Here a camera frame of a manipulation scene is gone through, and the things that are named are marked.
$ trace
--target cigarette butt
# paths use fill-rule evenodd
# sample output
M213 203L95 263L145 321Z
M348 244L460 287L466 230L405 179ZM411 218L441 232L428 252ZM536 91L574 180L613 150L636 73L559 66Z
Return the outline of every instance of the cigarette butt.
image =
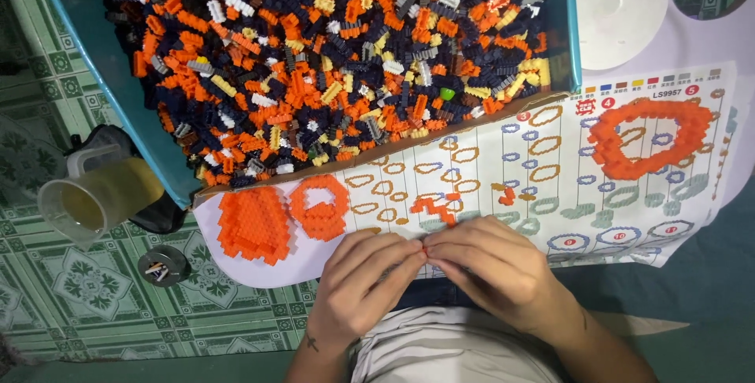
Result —
M149 268L148 270L146 270L146 271L145 271L144 273L145 273L145 274L151 274L151 273L154 273L155 271L158 271L158 270L159 270L160 268L162 268L162 267L163 267L163 265L162 265L162 262L158 262L158 263L155 263L154 265L152 265L152 266L151 266L151 267L150 267L150 268Z

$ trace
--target hand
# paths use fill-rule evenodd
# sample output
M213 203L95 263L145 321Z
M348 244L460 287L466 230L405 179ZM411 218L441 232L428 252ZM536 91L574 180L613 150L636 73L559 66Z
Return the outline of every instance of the hand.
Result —
M431 234L424 245L429 263L515 329L553 346L584 332L582 308L556 280L545 254L496 217Z
M322 272L303 342L318 352L342 353L396 306L426 260L419 240L370 230L344 237Z

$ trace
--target wrist tattoo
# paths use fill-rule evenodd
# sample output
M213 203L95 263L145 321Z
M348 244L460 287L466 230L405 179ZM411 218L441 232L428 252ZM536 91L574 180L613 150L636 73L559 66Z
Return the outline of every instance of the wrist tattoo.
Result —
M319 349L317 349L317 346L315 345L315 342L317 341L313 337L309 337L309 333L305 332L304 337L307 338L307 348L312 348L315 350L315 352L319 353Z

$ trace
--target white shirt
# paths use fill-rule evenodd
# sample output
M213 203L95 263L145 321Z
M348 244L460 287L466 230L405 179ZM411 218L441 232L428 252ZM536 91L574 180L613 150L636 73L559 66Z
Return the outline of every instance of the white shirt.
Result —
M562 383L555 354L483 311L389 313L355 346L352 383Z

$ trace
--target cup handle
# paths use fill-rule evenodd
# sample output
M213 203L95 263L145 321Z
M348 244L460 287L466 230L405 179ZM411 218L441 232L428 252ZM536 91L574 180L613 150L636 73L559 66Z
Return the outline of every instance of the cup handle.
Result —
M108 144L107 146L95 147L93 149L83 149L78 152L71 153L66 160L68 166L68 176L71 178L78 178L84 174L84 162L88 158L102 156L104 154L117 152L121 147L118 144Z

